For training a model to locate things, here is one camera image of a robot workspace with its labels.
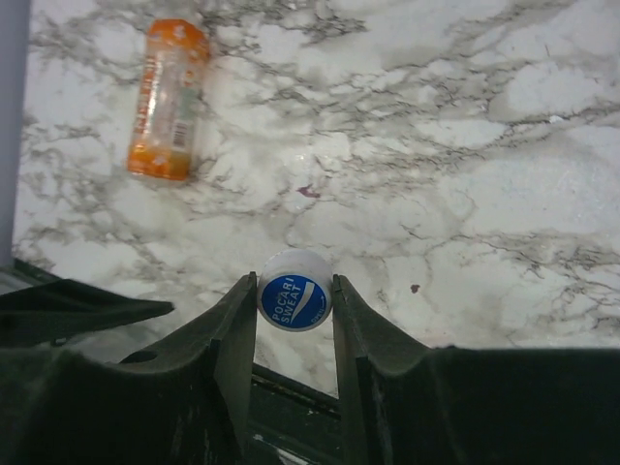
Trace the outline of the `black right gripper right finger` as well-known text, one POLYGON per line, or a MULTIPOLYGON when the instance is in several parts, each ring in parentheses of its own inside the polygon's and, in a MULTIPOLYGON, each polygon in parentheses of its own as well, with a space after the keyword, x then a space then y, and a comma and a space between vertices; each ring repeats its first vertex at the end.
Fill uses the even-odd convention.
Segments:
POLYGON ((348 464, 615 464, 615 349, 432 349, 333 279, 348 464))

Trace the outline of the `orange label tea bottle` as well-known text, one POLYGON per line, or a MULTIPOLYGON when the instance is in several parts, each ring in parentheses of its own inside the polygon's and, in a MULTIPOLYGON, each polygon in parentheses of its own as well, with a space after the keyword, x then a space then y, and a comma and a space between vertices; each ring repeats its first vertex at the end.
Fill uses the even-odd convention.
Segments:
POLYGON ((137 111, 126 167, 154 178, 190 174, 209 45, 181 18, 155 20, 146 34, 137 111))

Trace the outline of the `blue Pocari Sweat cap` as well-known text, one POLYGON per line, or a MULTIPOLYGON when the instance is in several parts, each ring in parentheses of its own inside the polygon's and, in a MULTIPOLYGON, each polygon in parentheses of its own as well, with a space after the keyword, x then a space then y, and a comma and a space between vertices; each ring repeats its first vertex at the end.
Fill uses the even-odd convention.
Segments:
POLYGON ((282 251, 265 263, 258 279, 258 310, 279 329, 311 330, 330 315, 332 283, 332 268, 317 253, 282 251))

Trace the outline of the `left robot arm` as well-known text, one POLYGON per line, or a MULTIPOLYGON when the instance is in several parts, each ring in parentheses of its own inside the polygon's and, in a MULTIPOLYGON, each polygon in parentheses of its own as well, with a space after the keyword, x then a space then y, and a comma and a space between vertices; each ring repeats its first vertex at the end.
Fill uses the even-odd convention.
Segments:
POLYGON ((169 301, 130 298, 71 279, 1 296, 1 346, 32 347, 167 315, 169 301))

